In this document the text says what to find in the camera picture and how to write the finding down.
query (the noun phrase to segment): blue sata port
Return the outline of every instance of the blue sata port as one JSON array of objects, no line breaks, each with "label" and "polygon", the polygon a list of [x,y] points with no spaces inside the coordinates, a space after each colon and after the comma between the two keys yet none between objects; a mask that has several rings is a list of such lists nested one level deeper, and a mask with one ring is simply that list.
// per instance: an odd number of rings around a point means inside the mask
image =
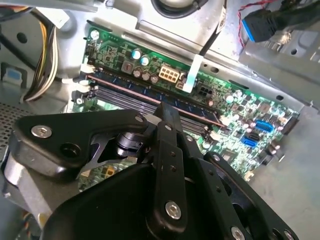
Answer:
[{"label": "blue sata port", "polygon": [[249,138],[247,138],[246,136],[244,136],[243,138],[241,138],[241,142],[244,145],[247,145],[250,148],[255,148],[258,145],[257,141],[251,140]]},{"label": "blue sata port", "polygon": [[275,128],[272,124],[266,122],[266,121],[261,121],[261,120],[257,120],[255,122],[255,128],[261,130],[261,131],[265,131],[268,133],[271,133]]}]

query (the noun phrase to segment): motherboard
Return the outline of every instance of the motherboard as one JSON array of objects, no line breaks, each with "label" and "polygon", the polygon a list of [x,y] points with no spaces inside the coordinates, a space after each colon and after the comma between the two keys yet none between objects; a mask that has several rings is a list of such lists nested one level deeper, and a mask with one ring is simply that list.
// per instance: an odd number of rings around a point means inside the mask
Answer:
[{"label": "motherboard", "polygon": [[199,72],[187,93],[183,87],[190,66],[98,25],[86,41],[83,64],[92,71],[85,79],[95,89],[73,112],[133,108],[152,114],[166,102],[179,110],[184,130],[203,154],[221,154],[246,181],[259,165],[283,159],[280,140],[297,123],[298,112],[215,77],[218,69]]}]

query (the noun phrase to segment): metal mesh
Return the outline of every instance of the metal mesh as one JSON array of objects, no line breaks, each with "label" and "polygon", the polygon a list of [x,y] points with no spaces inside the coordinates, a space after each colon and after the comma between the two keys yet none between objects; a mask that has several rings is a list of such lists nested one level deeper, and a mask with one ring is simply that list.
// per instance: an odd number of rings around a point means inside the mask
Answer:
[{"label": "metal mesh", "polygon": [[0,103],[0,153],[8,144],[12,124],[15,120],[27,115],[32,114],[20,108]]}]

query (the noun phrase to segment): silver screw head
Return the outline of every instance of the silver screw head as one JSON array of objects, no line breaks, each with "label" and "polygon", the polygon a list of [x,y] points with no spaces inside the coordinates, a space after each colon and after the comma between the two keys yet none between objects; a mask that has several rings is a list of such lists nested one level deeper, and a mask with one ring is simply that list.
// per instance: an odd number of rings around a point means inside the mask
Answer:
[{"label": "silver screw head", "polygon": [[169,131],[172,130],[172,128],[169,125],[165,125],[165,128],[168,129]]},{"label": "silver screw head", "polygon": [[213,155],[213,159],[216,160],[217,162],[220,161],[220,158],[217,155]]},{"label": "silver screw head", "polygon": [[284,231],[285,236],[289,239],[289,240],[295,240],[294,237],[290,234],[290,232],[288,231]]},{"label": "silver screw head", "polygon": [[47,139],[47,138],[51,137],[51,135],[52,135],[51,129],[48,126],[44,126],[44,125],[34,126],[31,129],[31,133],[35,137],[41,138],[41,139]]},{"label": "silver screw head", "polygon": [[192,138],[192,136],[187,135],[186,139],[188,139],[188,141],[192,142],[194,139]]},{"label": "silver screw head", "polygon": [[75,100],[75,102],[76,102],[76,104],[83,104],[84,103],[84,100],[82,99],[82,98],[77,98],[76,100]]},{"label": "silver screw head", "polygon": [[135,120],[137,120],[138,122],[140,122],[140,123],[142,123],[144,120],[141,118],[141,117],[139,117],[139,116],[136,116],[135,117]]},{"label": "silver screw head", "polygon": [[178,220],[181,218],[181,209],[174,201],[168,201],[165,204],[165,211],[172,219]]},{"label": "silver screw head", "polygon": [[233,226],[231,228],[231,233],[235,240],[245,240],[244,234],[240,231],[238,227]]},{"label": "silver screw head", "polygon": [[90,32],[90,37],[93,39],[93,40],[98,40],[99,39],[99,32],[97,30],[92,30]]}]

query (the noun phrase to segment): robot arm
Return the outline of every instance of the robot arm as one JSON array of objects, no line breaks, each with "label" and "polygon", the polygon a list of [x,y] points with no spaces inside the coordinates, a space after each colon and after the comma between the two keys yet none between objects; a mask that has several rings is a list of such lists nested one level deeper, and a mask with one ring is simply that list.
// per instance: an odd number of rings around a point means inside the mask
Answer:
[{"label": "robot arm", "polygon": [[[137,164],[79,192],[79,174],[126,157]],[[146,116],[21,118],[1,174],[3,193],[36,217],[42,240],[298,240],[219,154],[200,153],[165,103]]]}]

